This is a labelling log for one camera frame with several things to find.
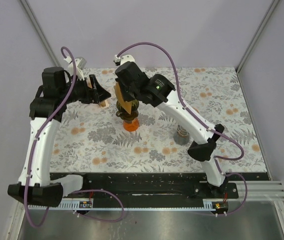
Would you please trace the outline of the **dark green dripper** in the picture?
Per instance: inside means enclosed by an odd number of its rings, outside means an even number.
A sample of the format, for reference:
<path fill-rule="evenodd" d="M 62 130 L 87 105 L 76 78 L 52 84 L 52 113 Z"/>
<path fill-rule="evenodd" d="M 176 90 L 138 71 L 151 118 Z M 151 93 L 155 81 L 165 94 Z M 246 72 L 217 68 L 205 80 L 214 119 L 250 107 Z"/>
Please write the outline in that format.
<path fill-rule="evenodd" d="M 117 112 L 116 116 L 121 118 L 122 120 L 131 123 L 134 119 L 136 119 L 139 115 L 138 108 L 139 108 L 139 101 L 138 100 L 133 100 L 131 101 L 131 113 L 128 113 L 123 105 L 120 104 L 119 101 L 116 102 L 116 107 L 117 107 Z"/>

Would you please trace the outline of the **glass of orange liquid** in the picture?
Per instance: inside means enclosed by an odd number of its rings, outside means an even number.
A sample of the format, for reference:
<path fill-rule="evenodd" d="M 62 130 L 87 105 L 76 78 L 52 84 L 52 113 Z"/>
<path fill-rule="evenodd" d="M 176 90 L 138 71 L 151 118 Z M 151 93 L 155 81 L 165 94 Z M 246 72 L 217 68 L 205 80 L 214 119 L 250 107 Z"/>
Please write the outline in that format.
<path fill-rule="evenodd" d="M 139 128 L 139 120 L 138 120 L 138 118 L 135 118 L 132 121 L 124 120 L 123 121 L 123 127 L 128 132 L 136 131 Z"/>

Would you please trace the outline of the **glass coffee carafe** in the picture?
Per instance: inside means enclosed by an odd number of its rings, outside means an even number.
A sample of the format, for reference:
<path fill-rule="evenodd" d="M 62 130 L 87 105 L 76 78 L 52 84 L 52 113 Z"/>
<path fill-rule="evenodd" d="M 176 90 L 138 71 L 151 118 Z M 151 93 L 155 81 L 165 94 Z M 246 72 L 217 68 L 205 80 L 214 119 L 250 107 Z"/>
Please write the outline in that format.
<path fill-rule="evenodd" d="M 181 125 L 178 125 L 173 138 L 176 144 L 183 146 L 189 142 L 190 135 Z"/>

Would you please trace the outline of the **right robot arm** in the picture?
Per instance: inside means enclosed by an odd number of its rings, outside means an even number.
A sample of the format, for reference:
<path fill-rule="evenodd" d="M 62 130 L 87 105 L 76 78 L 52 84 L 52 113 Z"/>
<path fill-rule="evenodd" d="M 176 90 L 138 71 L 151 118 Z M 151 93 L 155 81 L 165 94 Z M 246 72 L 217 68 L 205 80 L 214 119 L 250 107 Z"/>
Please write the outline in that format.
<path fill-rule="evenodd" d="M 163 75 L 148 77 L 131 61 L 120 65 L 115 74 L 125 101 L 138 100 L 158 108 L 190 134 L 193 143 L 187 151 L 188 155 L 201 163 L 210 194 L 215 198 L 222 197 L 227 192 L 225 176 L 219 172 L 213 159 L 219 135 L 201 124 L 204 118 L 194 109 L 182 105 L 175 86 Z"/>

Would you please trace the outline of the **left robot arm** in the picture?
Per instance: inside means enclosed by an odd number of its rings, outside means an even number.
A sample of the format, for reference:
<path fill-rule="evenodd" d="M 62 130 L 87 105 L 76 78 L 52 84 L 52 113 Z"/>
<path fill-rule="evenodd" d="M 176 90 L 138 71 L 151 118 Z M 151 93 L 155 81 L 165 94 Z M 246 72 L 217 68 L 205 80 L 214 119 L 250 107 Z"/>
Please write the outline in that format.
<path fill-rule="evenodd" d="M 30 139 L 24 167 L 17 183 L 10 184 L 9 196 L 29 206 L 57 207 L 62 198 L 74 192 L 78 197 L 89 195 L 90 185 L 78 174 L 50 179 L 50 161 L 55 135 L 67 105 L 73 102 L 98 104 L 110 98 L 91 74 L 75 85 L 72 75 L 61 67 L 48 67 L 42 72 L 42 85 L 30 104 Z"/>

